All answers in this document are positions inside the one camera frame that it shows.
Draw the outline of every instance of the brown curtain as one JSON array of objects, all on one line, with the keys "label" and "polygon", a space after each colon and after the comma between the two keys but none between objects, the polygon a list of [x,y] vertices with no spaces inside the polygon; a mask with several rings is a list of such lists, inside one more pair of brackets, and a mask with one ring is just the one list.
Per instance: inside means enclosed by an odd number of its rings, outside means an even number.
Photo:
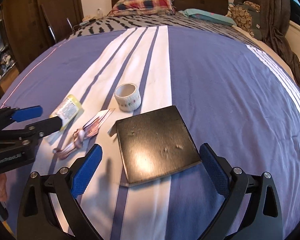
[{"label": "brown curtain", "polygon": [[290,0],[234,0],[234,4],[244,1],[260,5],[262,41],[287,63],[300,87],[300,61],[285,38],[290,20]]}]

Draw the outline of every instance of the blue gripper pad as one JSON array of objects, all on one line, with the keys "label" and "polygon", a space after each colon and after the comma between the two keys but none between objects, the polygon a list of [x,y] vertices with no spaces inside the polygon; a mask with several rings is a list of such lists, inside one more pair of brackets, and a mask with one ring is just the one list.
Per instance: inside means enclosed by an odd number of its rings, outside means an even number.
[{"label": "blue gripper pad", "polygon": [[229,177],[206,145],[200,146],[199,155],[217,192],[227,198],[229,195]]},{"label": "blue gripper pad", "polygon": [[74,198],[77,198],[78,195],[82,195],[84,193],[93,174],[98,168],[99,163],[101,162],[102,148],[100,145],[94,145],[89,153],[90,155],[86,158],[81,168],[73,177],[71,194]]},{"label": "blue gripper pad", "polygon": [[16,122],[23,122],[42,115],[41,106],[32,106],[28,108],[18,109],[12,115],[12,119]]}]

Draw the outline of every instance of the bottle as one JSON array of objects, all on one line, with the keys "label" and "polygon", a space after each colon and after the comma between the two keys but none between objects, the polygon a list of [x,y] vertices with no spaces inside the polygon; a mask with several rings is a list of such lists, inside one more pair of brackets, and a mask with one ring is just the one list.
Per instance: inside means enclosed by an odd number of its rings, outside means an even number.
[{"label": "bottle", "polygon": [[103,18],[103,13],[102,13],[102,10],[99,8],[97,10],[97,19],[102,19]]},{"label": "bottle", "polygon": [[74,97],[74,95],[68,95],[61,104],[52,112],[50,118],[59,116],[62,120],[62,131],[68,123],[76,116],[76,114],[82,109],[80,102]]}]

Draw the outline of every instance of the teal pillow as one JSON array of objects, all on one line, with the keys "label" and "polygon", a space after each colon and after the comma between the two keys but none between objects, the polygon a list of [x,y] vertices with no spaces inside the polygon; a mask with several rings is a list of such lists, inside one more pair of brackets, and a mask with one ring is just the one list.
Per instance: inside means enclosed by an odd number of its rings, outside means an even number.
[{"label": "teal pillow", "polygon": [[216,13],[210,13],[199,9],[187,9],[179,12],[182,13],[184,16],[190,18],[205,20],[208,22],[223,24],[227,26],[232,26],[232,25],[237,26],[234,20],[231,19],[230,17],[223,16]]}]

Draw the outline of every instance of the plaid pillowcase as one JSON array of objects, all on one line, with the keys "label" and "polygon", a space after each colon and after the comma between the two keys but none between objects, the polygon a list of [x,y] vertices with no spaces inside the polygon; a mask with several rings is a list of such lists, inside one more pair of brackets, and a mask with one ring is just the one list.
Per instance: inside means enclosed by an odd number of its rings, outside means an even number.
[{"label": "plaid pillowcase", "polygon": [[108,16],[149,15],[176,13],[174,0],[119,0]]}]

